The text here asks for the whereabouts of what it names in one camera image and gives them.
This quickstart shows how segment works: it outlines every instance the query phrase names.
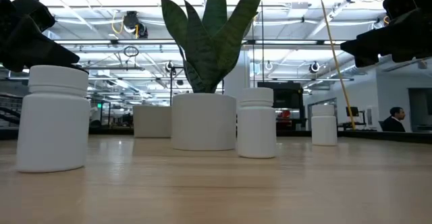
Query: white plant pot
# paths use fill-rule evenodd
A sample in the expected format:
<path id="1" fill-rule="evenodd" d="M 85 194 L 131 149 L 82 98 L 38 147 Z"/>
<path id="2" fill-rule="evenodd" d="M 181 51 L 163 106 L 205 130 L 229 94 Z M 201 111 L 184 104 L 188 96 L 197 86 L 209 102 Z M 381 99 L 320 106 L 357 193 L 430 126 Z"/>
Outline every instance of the white plant pot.
<path id="1" fill-rule="evenodd" d="M 209 93 L 173 97 L 171 141 L 178 150 L 231 150 L 236 146 L 236 99 Z"/>

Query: person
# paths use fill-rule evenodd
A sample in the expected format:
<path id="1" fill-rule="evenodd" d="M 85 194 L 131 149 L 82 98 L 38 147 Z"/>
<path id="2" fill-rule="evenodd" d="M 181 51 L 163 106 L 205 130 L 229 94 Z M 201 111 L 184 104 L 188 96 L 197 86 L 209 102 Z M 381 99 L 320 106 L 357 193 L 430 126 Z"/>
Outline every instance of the person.
<path id="1" fill-rule="evenodd" d="M 404 109 L 401 107 L 394 107 L 390 109 L 390 117 L 388 117 L 382 125 L 385 132 L 405 132 L 405 128 L 400 123 L 405 118 Z"/>

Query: table surface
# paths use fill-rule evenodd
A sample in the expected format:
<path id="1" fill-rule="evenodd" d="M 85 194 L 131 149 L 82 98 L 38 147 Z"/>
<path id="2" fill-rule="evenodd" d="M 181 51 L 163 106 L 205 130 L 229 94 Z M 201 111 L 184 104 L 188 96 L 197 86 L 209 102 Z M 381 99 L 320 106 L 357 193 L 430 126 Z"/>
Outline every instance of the table surface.
<path id="1" fill-rule="evenodd" d="M 17 173 L 0 142 L 0 223 L 428 223 L 432 146 L 278 138 L 275 159 L 91 136 L 85 168 Z"/>

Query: computer monitor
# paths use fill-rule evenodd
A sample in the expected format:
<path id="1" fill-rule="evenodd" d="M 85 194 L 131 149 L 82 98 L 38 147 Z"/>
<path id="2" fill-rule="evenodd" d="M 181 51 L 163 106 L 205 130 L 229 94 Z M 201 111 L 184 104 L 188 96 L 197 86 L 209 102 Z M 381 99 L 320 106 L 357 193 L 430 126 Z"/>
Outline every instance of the computer monitor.
<path id="1" fill-rule="evenodd" d="M 353 117 L 358 117 L 358 107 L 351 107 L 351 113 Z M 348 110 L 348 107 L 346 107 L 346 116 L 350 116 L 350 111 Z"/>

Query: ceiling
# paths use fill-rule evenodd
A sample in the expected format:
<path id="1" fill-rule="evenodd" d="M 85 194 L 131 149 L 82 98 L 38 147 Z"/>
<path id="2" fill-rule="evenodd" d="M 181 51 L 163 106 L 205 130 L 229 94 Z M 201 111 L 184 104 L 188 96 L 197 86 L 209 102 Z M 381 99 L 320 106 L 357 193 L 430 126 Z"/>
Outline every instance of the ceiling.
<path id="1" fill-rule="evenodd" d="M 183 0 L 173 0 L 183 5 Z M 200 16 L 204 11 L 205 0 L 187 0 L 193 4 Z M 231 13 L 239 0 L 227 0 L 228 13 Z M 383 0 L 323 0 L 333 40 L 350 40 L 356 35 L 374 28 L 382 27 L 385 10 Z M 134 35 L 121 28 L 122 17 L 127 11 L 137 11 L 140 21 L 148 29 L 148 39 L 171 40 L 163 23 L 160 0 L 41 0 L 55 16 L 57 23 L 45 34 L 55 40 L 76 40 L 74 45 L 64 45 L 80 56 L 83 67 L 96 67 L 90 74 L 102 78 L 149 78 L 148 80 L 93 80 L 90 81 L 89 94 L 110 99 L 109 95 L 121 95 L 121 99 L 140 103 L 169 104 L 169 74 L 165 71 L 168 61 L 182 66 L 182 58 L 175 45 L 134 45 L 140 51 L 137 57 L 129 58 L 123 49 L 128 46 L 92 45 L 82 40 L 134 39 Z M 264 77 L 318 78 L 331 77 L 335 69 L 333 54 L 329 43 L 321 46 L 308 46 L 301 43 L 293 46 L 281 43 L 271 46 L 270 40 L 329 40 L 320 0 L 262 0 L 259 14 L 253 29 L 245 40 L 264 40 L 264 61 L 267 69 Z M 251 67 L 253 62 L 262 63 L 261 46 L 245 45 Z M 338 50 L 337 58 L 342 67 L 353 64 L 351 55 Z M 317 62 L 321 65 L 318 74 L 311 74 L 309 65 Z M 175 92 L 190 90 L 181 69 L 177 70 L 177 79 L 183 79 L 183 85 L 174 83 Z M 256 76 L 262 76 L 261 70 L 255 70 Z M 153 93 L 151 98 L 144 94 Z"/>

